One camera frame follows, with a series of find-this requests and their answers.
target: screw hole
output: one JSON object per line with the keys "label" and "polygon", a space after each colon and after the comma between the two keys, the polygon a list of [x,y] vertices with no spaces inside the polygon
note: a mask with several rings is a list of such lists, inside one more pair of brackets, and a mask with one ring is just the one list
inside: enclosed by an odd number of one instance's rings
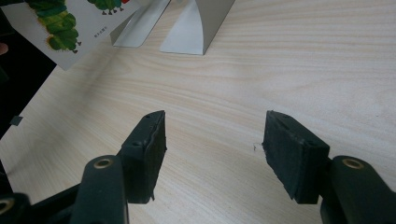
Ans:
{"label": "screw hole", "polygon": [[360,170],[363,169],[364,165],[361,162],[353,159],[343,159],[343,164],[349,168]]}
{"label": "screw hole", "polygon": [[110,166],[113,163],[113,160],[111,159],[102,159],[97,161],[93,166],[96,169],[104,169],[107,168],[108,166]]}
{"label": "screw hole", "polygon": [[11,209],[12,206],[14,206],[14,203],[15,201],[12,198],[0,200],[0,215],[3,215]]}

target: white stand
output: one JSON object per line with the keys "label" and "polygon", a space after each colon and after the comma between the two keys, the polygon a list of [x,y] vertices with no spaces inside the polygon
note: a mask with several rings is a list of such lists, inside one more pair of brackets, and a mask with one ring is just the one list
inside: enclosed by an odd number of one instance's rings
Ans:
{"label": "white stand", "polygon": [[140,47],[149,36],[170,0],[138,0],[142,5],[134,15],[110,34],[116,47]]}
{"label": "white stand", "polygon": [[204,55],[234,0],[189,0],[161,45],[162,52]]}

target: black object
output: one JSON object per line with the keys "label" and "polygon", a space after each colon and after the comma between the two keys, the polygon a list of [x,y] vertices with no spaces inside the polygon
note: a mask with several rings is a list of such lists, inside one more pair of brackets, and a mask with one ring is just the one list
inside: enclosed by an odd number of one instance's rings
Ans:
{"label": "black object", "polygon": [[289,115],[267,111],[262,146],[268,164],[297,203],[318,203],[325,224],[396,223],[396,194],[375,169],[330,147]]}
{"label": "black object", "polygon": [[[7,0],[0,0],[0,6],[2,4],[8,4]],[[14,34],[14,29],[12,28],[11,24],[7,20],[6,15],[4,15],[3,10],[0,8],[0,36],[1,35],[12,35]]]}
{"label": "black object", "polygon": [[0,67],[7,75],[0,83],[0,139],[35,93],[49,77],[56,63],[18,32],[0,36],[8,52],[0,56]]}
{"label": "black object", "polygon": [[79,185],[34,205],[24,194],[1,195],[0,223],[128,223],[128,203],[153,197],[165,150],[165,113],[157,111],[140,120],[117,156],[88,162]]}
{"label": "black object", "polygon": [[12,188],[9,185],[6,171],[4,170],[3,163],[0,161],[0,195],[12,193]]}
{"label": "black object", "polygon": [[23,119],[23,117],[21,117],[21,116],[14,116],[14,118],[12,118],[12,120],[9,122],[9,124],[18,126],[18,125],[20,125],[22,119]]}

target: caterpillar illustration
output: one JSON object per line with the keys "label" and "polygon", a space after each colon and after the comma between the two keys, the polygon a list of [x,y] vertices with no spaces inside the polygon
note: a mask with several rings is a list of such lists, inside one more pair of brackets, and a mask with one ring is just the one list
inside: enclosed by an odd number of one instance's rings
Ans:
{"label": "caterpillar illustration", "polygon": [[65,0],[34,0],[27,4],[49,33],[47,43],[52,49],[78,52],[76,44],[81,42],[77,40],[76,18],[67,11]]}
{"label": "caterpillar illustration", "polygon": [[116,13],[117,10],[115,8],[118,7],[120,11],[123,11],[121,4],[129,2],[129,0],[88,0],[88,2],[95,4],[99,10],[102,10],[102,15],[113,15],[111,10]]}

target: wood grain surface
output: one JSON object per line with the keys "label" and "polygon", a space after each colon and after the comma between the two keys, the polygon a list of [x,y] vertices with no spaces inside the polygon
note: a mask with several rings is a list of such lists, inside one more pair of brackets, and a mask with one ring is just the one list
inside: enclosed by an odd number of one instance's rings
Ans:
{"label": "wood grain surface", "polygon": [[12,188],[39,202],[115,154],[165,110],[156,200],[131,223],[321,223],[292,201],[261,148],[265,112],[299,120],[331,155],[371,163],[396,190],[396,2],[236,0],[205,56],[159,51],[185,6],[172,1],[146,43],[110,39],[57,67],[0,142]]}

